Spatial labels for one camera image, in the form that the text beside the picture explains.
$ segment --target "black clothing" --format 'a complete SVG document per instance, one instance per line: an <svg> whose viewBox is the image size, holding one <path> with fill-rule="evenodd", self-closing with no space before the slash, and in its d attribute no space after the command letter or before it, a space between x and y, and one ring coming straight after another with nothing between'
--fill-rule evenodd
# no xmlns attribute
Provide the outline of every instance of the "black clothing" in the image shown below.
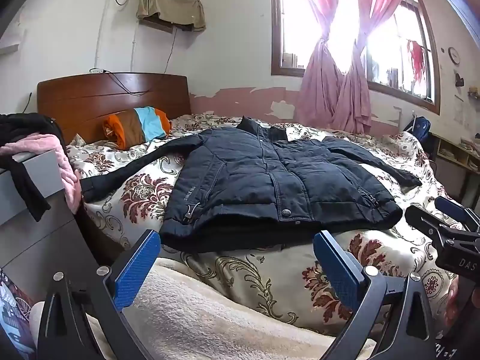
<svg viewBox="0 0 480 360"><path fill-rule="evenodd" d="M358 163L383 169L404 187L421 185L353 143L333 137L289 142L285 130L244 117L236 128L173 139L123 168L81 180L84 200L104 198L170 152L188 158L160 236L180 251L308 242L319 230L388 230L402 218L402 209Z"/></svg>
<svg viewBox="0 0 480 360"><path fill-rule="evenodd" d="M63 150L65 150L62 130L51 117L36 112L30 114L0 114L0 146L9 142L17 142L34 132L56 135Z"/></svg>
<svg viewBox="0 0 480 360"><path fill-rule="evenodd" d="M65 150L62 131L54 119L35 112L0 115L0 146L16 142L35 132L56 135ZM10 171L18 194L22 197L35 221L38 222L44 212L50 209L50 205L33 183L25 165L16 162L11 155L0 155L0 168Z"/></svg>
<svg viewBox="0 0 480 360"><path fill-rule="evenodd" d="M9 170L13 184L35 221L40 221L50 204L33 183L23 163L16 162L11 155L0 155L0 168Z"/></svg>

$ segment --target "jacket pocket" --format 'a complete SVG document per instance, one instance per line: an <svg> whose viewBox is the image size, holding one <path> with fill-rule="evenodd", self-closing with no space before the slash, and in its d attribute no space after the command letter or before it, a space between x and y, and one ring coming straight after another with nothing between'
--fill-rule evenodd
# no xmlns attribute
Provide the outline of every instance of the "jacket pocket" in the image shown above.
<svg viewBox="0 0 480 360"><path fill-rule="evenodd" d="M194 193L191 193L190 196L184 199L185 214L183 222L185 224L189 224L201 216L203 208L224 166L225 163L223 161L212 155L207 170L199 178L198 185L191 188L191 190L194 190Z"/></svg>
<svg viewBox="0 0 480 360"><path fill-rule="evenodd" d="M368 191L366 191L363 187L361 187L356 181L352 180L345 172L342 171L343 176L345 179L359 192L360 196L366 201L369 207L378 207L378 201L375 197Z"/></svg>
<svg viewBox="0 0 480 360"><path fill-rule="evenodd" d="M225 163L222 163L220 165L220 168L218 168L217 173L215 174L215 177L213 178L212 185L210 186L210 189L205 193L205 197L203 197L202 204L205 205L208 201L208 198L210 197L210 194L212 193L213 187L215 186L215 183L218 180L218 176L220 172L222 171L223 167L225 166Z"/></svg>

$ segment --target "jacket zipper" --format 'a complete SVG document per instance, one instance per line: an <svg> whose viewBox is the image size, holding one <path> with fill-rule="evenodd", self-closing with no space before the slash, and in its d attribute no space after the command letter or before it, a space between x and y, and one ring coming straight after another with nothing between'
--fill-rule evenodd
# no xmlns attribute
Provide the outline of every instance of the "jacket zipper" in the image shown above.
<svg viewBox="0 0 480 360"><path fill-rule="evenodd" d="M197 204L195 204L193 207L191 207L192 205L191 204L187 204L187 213L185 214L185 216L183 217L183 221L188 225L191 221L191 218L193 217L194 215L194 211L195 209L197 208L198 205L200 205L200 203L206 203L206 201L208 200L208 197L210 196L210 193L212 192L212 189L215 185L215 183L217 182L217 179L218 179L218 175L220 174L220 171L222 170L222 168L224 167L224 163L222 164L222 166L220 166L220 168L217 170L217 173L215 174L215 177L213 178L213 181L212 181L212 185L210 186L210 189L208 190L208 192L206 193L205 195L205 198L201 201L201 202L198 202Z"/></svg>
<svg viewBox="0 0 480 360"><path fill-rule="evenodd" d="M370 204L372 204L375 208L380 206L376 198L374 198L370 193L366 192L360 187L358 188L358 192L360 192L360 195L363 195L363 198L367 200Z"/></svg>
<svg viewBox="0 0 480 360"><path fill-rule="evenodd" d="M222 166L220 166L220 168L218 168L217 174L213 178L212 185L210 186L210 189L208 190L208 192L205 195L205 198L203 199L203 204L207 203L207 200L210 197L210 193L212 192L212 189L215 186L215 183L217 182L218 175L220 174L220 171L223 169L224 166L225 166L225 164L223 163Z"/></svg>
<svg viewBox="0 0 480 360"><path fill-rule="evenodd" d="M345 173L343 173L343 176L345 177L345 179L351 184L353 185L355 188L358 189L358 192L360 193L360 195L363 196L363 198L368 201L368 203L370 203L371 205L373 205L373 207L375 208L378 208L380 206L380 204L378 204L378 201L376 200L376 198L374 198L372 196L372 194L366 192L362 187L360 186L357 186L353 183L352 180L350 180L350 178L348 178Z"/></svg>

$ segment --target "jacket sleeve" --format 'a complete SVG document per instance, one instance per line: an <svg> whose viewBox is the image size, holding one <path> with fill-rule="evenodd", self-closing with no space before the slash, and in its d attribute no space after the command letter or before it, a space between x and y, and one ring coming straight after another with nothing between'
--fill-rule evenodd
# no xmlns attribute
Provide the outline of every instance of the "jacket sleeve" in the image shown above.
<svg viewBox="0 0 480 360"><path fill-rule="evenodd" d="M130 176L143 167L158 160L168 153L175 152L188 156L193 150L200 147L205 138L201 134L172 139L155 151L131 161L126 166L105 175L98 175L80 180L83 200L85 203L97 202L104 199L110 192L117 190Z"/></svg>
<svg viewBox="0 0 480 360"><path fill-rule="evenodd" d="M418 187L422 185L422 182L410 172L395 169L394 167L387 165L380 158L372 155L368 150L359 145L348 142L347 140L326 137L322 141L322 144L332 153L342 154L360 164L371 165L386 171L389 175L394 177L402 187Z"/></svg>

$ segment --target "beige blanket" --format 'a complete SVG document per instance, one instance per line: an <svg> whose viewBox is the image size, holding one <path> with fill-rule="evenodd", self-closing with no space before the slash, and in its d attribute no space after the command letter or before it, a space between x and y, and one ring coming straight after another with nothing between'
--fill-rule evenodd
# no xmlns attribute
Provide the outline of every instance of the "beige blanket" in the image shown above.
<svg viewBox="0 0 480 360"><path fill-rule="evenodd" d="M157 259L134 304L124 310L138 338L154 359L318 360L333 338L268 318L225 298L175 261ZM35 343L43 302L30 313ZM100 325L89 318L107 360L115 356ZM359 359L367 359L368 340Z"/></svg>

